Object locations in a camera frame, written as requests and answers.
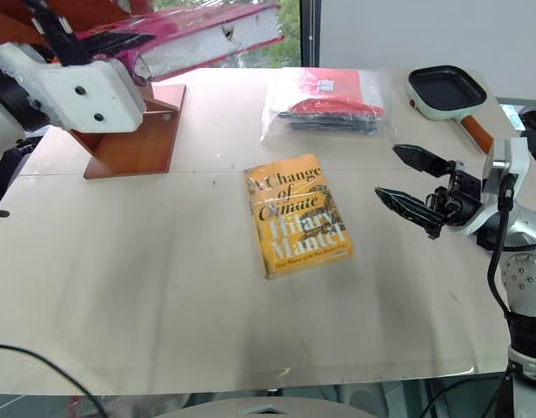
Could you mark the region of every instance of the white table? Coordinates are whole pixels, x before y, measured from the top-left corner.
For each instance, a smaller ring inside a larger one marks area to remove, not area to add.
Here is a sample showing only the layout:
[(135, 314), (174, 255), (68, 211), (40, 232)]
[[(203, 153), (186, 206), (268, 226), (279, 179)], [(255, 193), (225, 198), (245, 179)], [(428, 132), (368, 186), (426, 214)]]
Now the white table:
[[(198, 70), (168, 174), (85, 180), (87, 154), (50, 131), (4, 197), (0, 341), (50, 357), (98, 394), (275, 388), (499, 371), (507, 328), (486, 286), (488, 255), (436, 241), (388, 211), (376, 185), (423, 198), (439, 183), (402, 165), (394, 142), (484, 155), (453, 122), (411, 109), (389, 78), (396, 138), (324, 135), (261, 145), (270, 70)], [(490, 99), (477, 119), (516, 136)], [(356, 252), (262, 277), (241, 171), (315, 152)], [(520, 201), (536, 210), (536, 165)], [(69, 394), (54, 372), (0, 352), (0, 393)]]

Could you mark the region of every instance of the plastic bag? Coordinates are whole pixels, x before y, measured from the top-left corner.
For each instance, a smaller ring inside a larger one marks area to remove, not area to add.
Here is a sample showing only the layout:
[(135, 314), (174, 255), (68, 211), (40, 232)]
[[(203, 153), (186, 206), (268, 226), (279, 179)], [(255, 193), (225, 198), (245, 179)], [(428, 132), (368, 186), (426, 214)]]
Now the plastic bag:
[(268, 84), (261, 141), (293, 131), (382, 132), (389, 106), (372, 71), (282, 68)]

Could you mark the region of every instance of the orange pan handle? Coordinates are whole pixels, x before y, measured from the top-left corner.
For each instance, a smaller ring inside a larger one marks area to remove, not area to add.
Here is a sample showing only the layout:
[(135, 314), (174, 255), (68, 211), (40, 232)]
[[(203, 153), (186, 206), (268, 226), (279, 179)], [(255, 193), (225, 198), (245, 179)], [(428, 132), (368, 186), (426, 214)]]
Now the orange pan handle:
[(471, 115), (465, 116), (461, 119), (461, 124), (466, 128), (467, 132), (469, 132), (469, 135), (473, 137), (479, 148), (483, 150), (485, 154), (488, 154), (492, 147), (492, 142), (494, 142), (494, 138), (483, 129), (479, 122), (477, 122), (477, 119)]

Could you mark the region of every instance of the cable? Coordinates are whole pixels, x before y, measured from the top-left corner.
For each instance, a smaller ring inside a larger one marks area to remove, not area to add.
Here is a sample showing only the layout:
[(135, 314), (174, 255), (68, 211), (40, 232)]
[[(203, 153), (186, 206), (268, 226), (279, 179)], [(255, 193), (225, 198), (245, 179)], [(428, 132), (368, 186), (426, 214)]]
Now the cable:
[(72, 383), (73, 386), (77, 387), (78, 390), (80, 390), (82, 393), (84, 393), (86, 396), (88, 396), (88, 399), (94, 404), (94, 407), (96, 407), (96, 410), (98, 411), (99, 415), (102, 418), (108, 418), (107, 413), (105, 412), (104, 407), (98, 400), (96, 396), (94, 396), (87, 388), (85, 388), (81, 383), (76, 381), (73, 377), (71, 377), (67, 372), (62, 370), (59, 366), (56, 366), (51, 361), (46, 359), (45, 357), (41, 356), (40, 354), (34, 353), (33, 351), (27, 350), (25, 348), (15, 347), (15, 346), (7, 346), (5, 344), (0, 344), (0, 349), (2, 350), (8, 350), (8, 351), (14, 351), (17, 353), (27, 354), (30, 357), (33, 357), (35, 359), (40, 360), (42, 363), (46, 364), (47, 366), (51, 367), (53, 370), (58, 372), (60, 375), (62, 375), (67, 381)]
[(536, 244), (529, 244), (528, 246), (505, 246), (504, 251), (509, 253), (516, 253), (519, 251), (533, 251), (536, 250)]
[(494, 402), (496, 401), (496, 396), (498, 396), (498, 389), (492, 394), (491, 400), (488, 402), (488, 405), (486, 405), (485, 411), (480, 416), (480, 418), (486, 418), (489, 412), (491, 412), (492, 407), (494, 406)]
[(434, 406), (434, 404), (442, 397), (444, 394), (449, 392), (450, 390), (461, 386), (468, 382), (475, 382), (475, 381), (497, 381), (499, 377), (497, 376), (480, 376), (480, 377), (469, 377), (467, 379), (464, 379), (463, 381), (457, 381), (453, 383), (450, 386), (445, 387), (440, 392), (434, 395), (434, 397), (428, 402), (426, 405), (426, 408), (423, 409), (423, 412), (421, 412), (420, 418), (424, 418), (426, 414), (428, 414), (431, 410), (431, 408)]
[(508, 220), (510, 219), (510, 211), (507, 208), (500, 210), (500, 222), (498, 233), (496, 235), (496, 242), (494, 243), (494, 250), (492, 251), (491, 262), (488, 265), (488, 272), (486, 274), (486, 281), (488, 282), (488, 287), (491, 289), (492, 296), (498, 302), (499, 306), (502, 308), (504, 315), (508, 315), (510, 310), (506, 306), (506, 303), (502, 300), (498, 288), (496, 287), (496, 281), (494, 281), (494, 275), (498, 264), (500, 262), (500, 255), (502, 255), (502, 248), (504, 247), (504, 240), (506, 239), (506, 230), (508, 228)]

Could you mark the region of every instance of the white wall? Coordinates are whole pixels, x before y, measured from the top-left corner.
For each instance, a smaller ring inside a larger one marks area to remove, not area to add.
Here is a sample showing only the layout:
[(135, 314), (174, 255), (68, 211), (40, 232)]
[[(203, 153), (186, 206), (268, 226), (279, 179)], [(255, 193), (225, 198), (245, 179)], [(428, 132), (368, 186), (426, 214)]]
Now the white wall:
[(536, 100), (536, 0), (322, 0), (320, 31), (320, 66), (454, 64)]

